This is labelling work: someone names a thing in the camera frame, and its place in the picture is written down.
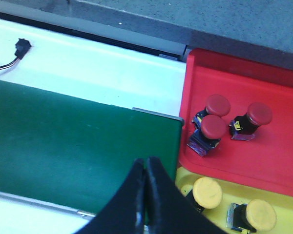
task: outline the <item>yellow button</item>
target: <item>yellow button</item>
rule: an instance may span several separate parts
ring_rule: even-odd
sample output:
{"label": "yellow button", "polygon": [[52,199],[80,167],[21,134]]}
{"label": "yellow button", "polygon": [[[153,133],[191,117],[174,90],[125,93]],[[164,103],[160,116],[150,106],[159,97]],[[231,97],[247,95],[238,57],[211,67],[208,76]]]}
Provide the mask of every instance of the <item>yellow button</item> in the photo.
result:
{"label": "yellow button", "polygon": [[270,231],[277,223],[277,214],[271,204],[255,199],[246,207],[246,219],[258,231]]}
{"label": "yellow button", "polygon": [[220,185],[209,177],[202,177],[196,180],[192,191],[195,201],[207,209],[217,207],[223,199],[223,191]]}

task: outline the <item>gray table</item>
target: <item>gray table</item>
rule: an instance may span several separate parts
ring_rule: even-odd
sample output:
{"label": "gray table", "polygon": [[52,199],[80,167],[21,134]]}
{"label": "gray table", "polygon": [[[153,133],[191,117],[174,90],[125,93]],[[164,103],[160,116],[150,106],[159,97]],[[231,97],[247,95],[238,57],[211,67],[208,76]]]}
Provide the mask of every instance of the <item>gray table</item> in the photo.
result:
{"label": "gray table", "polygon": [[0,0],[0,12],[180,58],[200,47],[293,70],[293,0]]}

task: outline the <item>cable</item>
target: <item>cable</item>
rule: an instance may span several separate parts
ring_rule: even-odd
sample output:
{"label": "cable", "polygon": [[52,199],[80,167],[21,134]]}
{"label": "cable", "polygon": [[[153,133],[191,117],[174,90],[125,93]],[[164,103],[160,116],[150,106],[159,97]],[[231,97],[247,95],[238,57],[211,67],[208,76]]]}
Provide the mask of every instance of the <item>cable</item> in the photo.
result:
{"label": "cable", "polygon": [[10,62],[9,64],[7,65],[3,65],[3,66],[0,66],[0,70],[3,70],[3,69],[6,69],[6,68],[9,68],[9,67],[12,67],[17,61],[19,60],[18,57],[16,57],[12,62]]}
{"label": "cable", "polygon": [[17,61],[21,60],[30,49],[31,44],[29,43],[29,41],[25,39],[19,39],[19,41],[15,44],[15,47],[16,47],[16,51],[15,51],[16,58],[12,62],[6,65],[0,66],[0,70],[10,68],[13,65],[15,65]]}

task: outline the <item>red button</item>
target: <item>red button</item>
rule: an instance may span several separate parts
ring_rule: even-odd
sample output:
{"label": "red button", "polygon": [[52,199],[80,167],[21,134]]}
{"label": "red button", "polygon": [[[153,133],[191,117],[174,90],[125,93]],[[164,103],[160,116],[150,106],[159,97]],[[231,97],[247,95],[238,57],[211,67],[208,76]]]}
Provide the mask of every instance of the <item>red button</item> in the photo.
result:
{"label": "red button", "polygon": [[272,110],[261,102],[254,102],[249,105],[247,115],[255,125],[266,125],[272,121]]}
{"label": "red button", "polygon": [[206,100],[206,110],[210,115],[225,116],[230,111],[229,101],[220,94],[210,95]]}
{"label": "red button", "polygon": [[226,123],[215,115],[208,115],[202,119],[201,131],[208,139],[219,139],[227,131]]}

